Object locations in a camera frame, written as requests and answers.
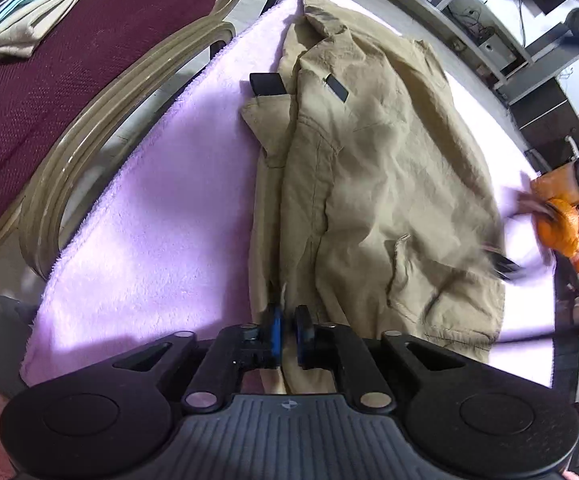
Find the grey tv stand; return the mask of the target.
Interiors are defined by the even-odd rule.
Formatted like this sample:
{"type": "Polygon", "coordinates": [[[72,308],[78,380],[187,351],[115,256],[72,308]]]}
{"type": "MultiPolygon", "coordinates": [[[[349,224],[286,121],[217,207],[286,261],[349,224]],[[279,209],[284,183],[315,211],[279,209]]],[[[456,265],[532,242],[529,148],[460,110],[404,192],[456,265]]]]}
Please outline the grey tv stand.
{"type": "Polygon", "coordinates": [[[483,0],[390,0],[422,23],[490,88],[533,63],[483,0]]]}

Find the orange juice bottle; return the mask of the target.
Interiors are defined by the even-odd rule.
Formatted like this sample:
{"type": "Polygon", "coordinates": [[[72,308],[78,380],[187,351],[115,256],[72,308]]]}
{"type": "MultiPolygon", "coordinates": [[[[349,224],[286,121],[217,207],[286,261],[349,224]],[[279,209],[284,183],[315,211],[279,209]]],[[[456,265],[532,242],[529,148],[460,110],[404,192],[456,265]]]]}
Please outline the orange juice bottle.
{"type": "Polygon", "coordinates": [[[532,180],[530,188],[541,200],[558,198],[579,205],[579,158],[532,180]]]}

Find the large orange citrus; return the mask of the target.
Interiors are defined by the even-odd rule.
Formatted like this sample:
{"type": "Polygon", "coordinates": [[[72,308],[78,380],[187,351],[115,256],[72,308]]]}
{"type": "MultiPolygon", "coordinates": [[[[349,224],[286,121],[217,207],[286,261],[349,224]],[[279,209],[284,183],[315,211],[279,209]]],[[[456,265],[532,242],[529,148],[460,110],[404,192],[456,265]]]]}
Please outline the large orange citrus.
{"type": "Polygon", "coordinates": [[[536,215],[538,240],[567,258],[574,257],[579,252],[579,209],[560,198],[551,198],[547,203],[555,214],[553,217],[536,215]]]}

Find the right tower speaker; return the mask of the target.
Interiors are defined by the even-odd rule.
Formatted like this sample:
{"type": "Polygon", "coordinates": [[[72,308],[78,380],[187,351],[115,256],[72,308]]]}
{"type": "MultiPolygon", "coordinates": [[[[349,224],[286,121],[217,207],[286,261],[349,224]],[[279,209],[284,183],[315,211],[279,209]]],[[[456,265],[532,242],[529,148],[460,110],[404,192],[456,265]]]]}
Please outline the right tower speaker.
{"type": "Polygon", "coordinates": [[[514,70],[495,93],[506,105],[515,104],[579,60],[579,8],[571,10],[564,23],[545,32],[526,48],[530,62],[514,70]]]}

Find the pink fleece towel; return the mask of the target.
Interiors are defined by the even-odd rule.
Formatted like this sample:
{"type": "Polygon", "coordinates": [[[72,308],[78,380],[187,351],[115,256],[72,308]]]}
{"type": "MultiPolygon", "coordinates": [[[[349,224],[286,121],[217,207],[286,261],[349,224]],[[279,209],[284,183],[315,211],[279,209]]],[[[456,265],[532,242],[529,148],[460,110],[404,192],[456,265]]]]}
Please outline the pink fleece towel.
{"type": "MultiPolygon", "coordinates": [[[[397,34],[350,0],[329,1],[397,34]]],[[[261,321],[249,293],[260,145],[242,107],[282,89],[277,71],[286,32],[302,10],[300,0],[280,0],[232,40],[116,174],[50,274],[20,367],[26,385],[177,330],[211,339],[226,326],[261,321]]],[[[553,260],[539,247],[533,222],[512,217],[513,193],[527,188],[531,168],[446,77],[483,152],[501,217],[503,245],[485,247],[483,255],[503,284],[504,314],[483,363],[550,385],[552,341],[511,343],[554,325],[553,260]]]]}

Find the khaki cargo pants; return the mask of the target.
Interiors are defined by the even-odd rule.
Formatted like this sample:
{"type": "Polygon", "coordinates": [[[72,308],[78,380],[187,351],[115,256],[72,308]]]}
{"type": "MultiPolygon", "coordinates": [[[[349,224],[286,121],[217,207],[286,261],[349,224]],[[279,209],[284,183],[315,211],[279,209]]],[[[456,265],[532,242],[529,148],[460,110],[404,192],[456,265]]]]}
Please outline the khaki cargo pants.
{"type": "Polygon", "coordinates": [[[433,49],[329,0],[300,0],[275,96],[242,119],[260,145],[251,312],[377,339],[410,334],[487,362],[505,291],[489,170],[433,49]]]}

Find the maroon banquet chair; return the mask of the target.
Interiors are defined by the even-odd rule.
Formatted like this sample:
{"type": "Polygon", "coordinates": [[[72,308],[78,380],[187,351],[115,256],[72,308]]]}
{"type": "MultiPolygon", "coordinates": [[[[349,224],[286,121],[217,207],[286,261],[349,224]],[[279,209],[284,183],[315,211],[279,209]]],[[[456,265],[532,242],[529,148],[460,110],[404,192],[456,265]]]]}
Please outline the maroon banquet chair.
{"type": "Polygon", "coordinates": [[[235,35],[239,0],[73,0],[26,60],[0,62],[0,246],[50,275],[65,209],[109,138],[175,72],[235,35]]]}

